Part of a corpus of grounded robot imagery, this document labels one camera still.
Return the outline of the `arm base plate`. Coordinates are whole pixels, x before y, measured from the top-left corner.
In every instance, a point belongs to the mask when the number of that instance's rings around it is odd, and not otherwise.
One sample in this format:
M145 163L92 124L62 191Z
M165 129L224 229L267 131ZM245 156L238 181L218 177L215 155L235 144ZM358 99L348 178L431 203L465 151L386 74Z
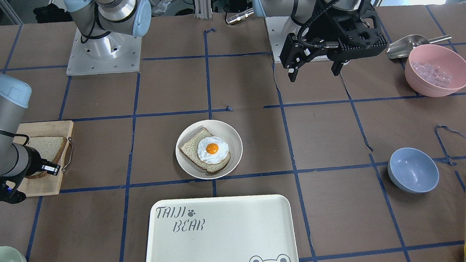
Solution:
M67 76L91 76L140 71L142 37L116 32L98 40L87 40L84 44L76 30Z
M265 17L268 38L275 64L280 64L279 55L282 52L287 34L298 33L300 26L293 22L290 16Z

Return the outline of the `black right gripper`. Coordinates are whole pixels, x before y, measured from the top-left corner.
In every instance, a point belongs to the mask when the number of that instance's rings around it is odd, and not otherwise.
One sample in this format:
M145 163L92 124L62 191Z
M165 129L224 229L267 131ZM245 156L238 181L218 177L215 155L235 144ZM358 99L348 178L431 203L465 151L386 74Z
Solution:
M18 190L24 178L42 171L56 176L61 169L60 165L43 159L38 150L29 146L21 146L21 148L24 148L27 154L24 169L13 176L0 176L0 201L8 204L19 204L26 199L25 193Z

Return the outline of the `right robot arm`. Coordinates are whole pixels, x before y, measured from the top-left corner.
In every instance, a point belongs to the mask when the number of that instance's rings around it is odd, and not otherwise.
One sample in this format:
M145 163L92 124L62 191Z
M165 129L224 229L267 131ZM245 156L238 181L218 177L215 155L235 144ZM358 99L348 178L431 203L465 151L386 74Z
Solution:
M149 30L152 9L149 0L63 0L80 31L81 44L93 52L100 41L113 35L142 37ZM0 74L0 201L18 204L26 195L18 190L25 177L45 171L57 175L58 164L43 159L25 144L14 143L28 107L32 87Z

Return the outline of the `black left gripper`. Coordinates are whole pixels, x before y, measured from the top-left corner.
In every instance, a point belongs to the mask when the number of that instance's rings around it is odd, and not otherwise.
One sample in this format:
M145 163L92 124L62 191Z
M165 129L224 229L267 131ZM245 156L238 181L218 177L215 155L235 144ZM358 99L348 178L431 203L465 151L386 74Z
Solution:
M288 70L291 83L296 81L299 68L317 56L326 56L333 61L331 71L339 76L345 61L374 57L387 48L388 42L382 33L379 15L371 0L358 0L357 9L340 10L327 8L319 0L316 11L325 9L310 26L286 36L279 55Z

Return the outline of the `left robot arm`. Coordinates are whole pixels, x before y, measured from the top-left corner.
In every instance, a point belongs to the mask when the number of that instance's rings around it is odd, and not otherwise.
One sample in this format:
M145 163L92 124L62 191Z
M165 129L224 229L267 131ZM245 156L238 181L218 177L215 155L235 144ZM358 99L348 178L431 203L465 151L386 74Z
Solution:
M294 25L279 54L291 82L316 57L326 56L337 76L345 63L377 56L387 48L372 0L252 1L256 16L289 17Z

